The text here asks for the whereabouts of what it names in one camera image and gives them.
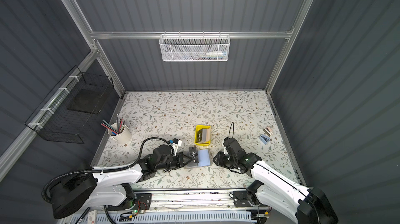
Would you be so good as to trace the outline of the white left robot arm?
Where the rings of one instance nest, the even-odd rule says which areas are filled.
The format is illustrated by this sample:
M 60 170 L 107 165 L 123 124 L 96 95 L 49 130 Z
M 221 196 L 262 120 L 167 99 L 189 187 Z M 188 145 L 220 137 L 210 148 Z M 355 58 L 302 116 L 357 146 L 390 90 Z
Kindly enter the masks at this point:
M 138 210 L 146 201 L 135 195 L 132 184 L 153 178 L 159 170 L 180 169 L 192 161 L 192 157 L 164 144 L 133 167 L 96 168 L 94 173 L 67 175 L 49 186 L 53 216 L 62 219 L 84 208 L 102 206 Z

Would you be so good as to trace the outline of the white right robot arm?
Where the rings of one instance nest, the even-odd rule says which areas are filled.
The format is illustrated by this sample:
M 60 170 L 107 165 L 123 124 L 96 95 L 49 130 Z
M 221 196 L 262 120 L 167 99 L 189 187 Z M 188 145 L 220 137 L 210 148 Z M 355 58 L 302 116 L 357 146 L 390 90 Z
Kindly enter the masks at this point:
M 325 193 L 319 188 L 298 184 L 270 167 L 255 153 L 247 153 L 234 138 L 226 137 L 212 159 L 219 167 L 246 174 L 254 181 L 245 198 L 255 207 L 269 206 L 295 224 L 337 224 L 339 219 Z

